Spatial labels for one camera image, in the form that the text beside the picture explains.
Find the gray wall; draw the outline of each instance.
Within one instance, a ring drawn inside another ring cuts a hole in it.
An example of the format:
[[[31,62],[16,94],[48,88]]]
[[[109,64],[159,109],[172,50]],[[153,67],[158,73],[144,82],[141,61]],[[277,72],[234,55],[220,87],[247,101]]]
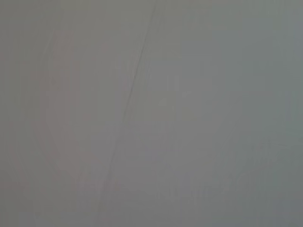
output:
[[[303,218],[299,0],[0,2],[0,225]]]

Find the thin line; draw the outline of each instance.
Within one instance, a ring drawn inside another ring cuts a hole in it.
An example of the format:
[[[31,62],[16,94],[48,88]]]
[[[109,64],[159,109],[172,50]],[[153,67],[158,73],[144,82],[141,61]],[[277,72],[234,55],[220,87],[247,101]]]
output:
[[[122,118],[120,130],[119,130],[119,134],[121,133],[121,131],[123,129],[123,126],[124,126],[124,123],[125,123],[126,114],[127,114],[127,110],[129,108],[129,104],[130,104],[130,100],[131,100],[131,97],[133,96],[134,84],[135,84],[135,81],[136,81],[136,79],[138,77],[139,66],[141,65],[143,53],[144,53],[144,51],[146,49],[146,43],[147,43],[147,39],[148,39],[148,36],[149,36],[149,33],[150,33],[150,29],[151,29],[153,18],[155,16],[157,3],[158,3],[158,0],[155,1],[155,5],[154,5],[152,13],[151,13],[151,18],[150,18],[150,21],[149,21],[149,24],[148,24],[148,28],[147,28],[147,31],[146,31],[146,34],[145,34],[145,37],[144,37],[144,42],[143,42],[143,46],[142,46],[142,49],[141,49],[141,52],[140,52],[139,60],[138,60],[137,66],[136,66],[136,70],[135,70],[135,74],[134,74],[131,90],[130,90],[130,93],[128,95],[126,106],[125,106],[125,110],[124,110],[124,113],[123,113],[123,118]],[[98,223],[98,215],[101,212],[102,195],[105,192],[106,186],[111,181],[113,162],[114,162],[114,159],[115,159],[115,156],[116,156],[117,144],[118,144],[118,141],[119,141],[120,137],[121,137],[121,135],[119,135],[118,138],[117,138],[117,140],[116,140],[115,148],[113,150],[113,154],[112,154],[112,157],[111,157],[111,160],[110,160],[110,164],[109,164],[109,171],[108,171],[108,173],[106,175],[106,179],[104,181],[104,185],[101,188],[100,197],[99,197],[100,201],[99,201],[99,205],[98,205],[98,209],[97,209],[97,213],[96,213],[96,216],[97,216],[96,217],[96,222],[95,222],[96,224]]]

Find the wall surface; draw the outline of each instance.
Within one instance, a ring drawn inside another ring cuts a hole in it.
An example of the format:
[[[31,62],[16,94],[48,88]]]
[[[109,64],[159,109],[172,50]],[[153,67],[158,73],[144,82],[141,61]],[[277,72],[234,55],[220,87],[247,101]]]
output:
[[[300,0],[0,1],[0,225],[303,225]]]

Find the plain gray surface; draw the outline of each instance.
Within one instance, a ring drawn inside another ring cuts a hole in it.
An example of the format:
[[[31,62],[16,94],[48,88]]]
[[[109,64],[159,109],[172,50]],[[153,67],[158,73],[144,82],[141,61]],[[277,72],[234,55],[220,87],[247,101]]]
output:
[[[158,1],[99,226],[303,225],[302,9]]]
[[[302,11],[0,1],[0,225],[302,226]]]
[[[0,1],[0,226],[93,226],[154,1]]]

